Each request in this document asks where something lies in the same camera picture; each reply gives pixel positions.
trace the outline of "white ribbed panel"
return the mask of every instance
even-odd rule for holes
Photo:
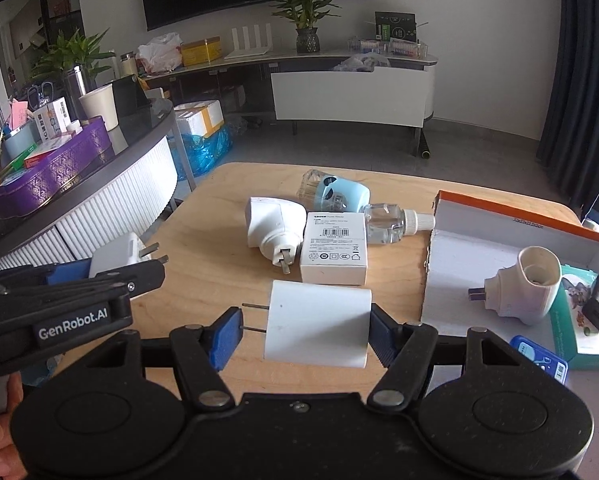
[[[0,270],[90,258],[96,249],[121,235],[142,234],[164,210],[176,185],[177,172],[164,137],[54,227],[0,258]]]

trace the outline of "white plastic bag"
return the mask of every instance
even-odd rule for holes
[[[177,32],[153,38],[139,46],[138,57],[148,73],[170,72],[182,64],[182,38]]]
[[[390,66],[387,57],[369,52],[368,54],[355,54],[346,61],[342,61],[333,68],[334,72],[373,72],[376,66]]]

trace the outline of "green plant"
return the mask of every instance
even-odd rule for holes
[[[337,7],[333,0],[275,0],[278,10],[273,16],[281,16],[294,22],[297,28],[313,28],[318,20],[324,16],[338,16],[331,14],[326,7]]]
[[[61,75],[73,66],[82,65],[92,80],[97,74],[108,70],[109,66],[99,66],[98,60],[114,57],[113,52],[100,52],[100,42],[108,29],[95,36],[83,36],[76,30],[67,40],[64,33],[60,32],[57,43],[48,47],[48,53],[39,58],[32,69],[35,79],[52,75]]]

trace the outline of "tiled floor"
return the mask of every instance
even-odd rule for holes
[[[440,120],[429,121],[425,135],[431,150],[429,160],[409,155],[408,133],[399,126],[300,122],[294,137],[290,123],[264,124],[237,137],[222,163],[275,162],[384,171],[563,201],[535,161],[537,140]],[[189,192],[187,183],[180,182],[175,196],[184,199]],[[142,238],[148,239],[157,226]]]

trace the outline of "dark curtain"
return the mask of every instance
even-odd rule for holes
[[[599,0],[562,0],[553,93],[537,157],[569,206],[599,212]]]

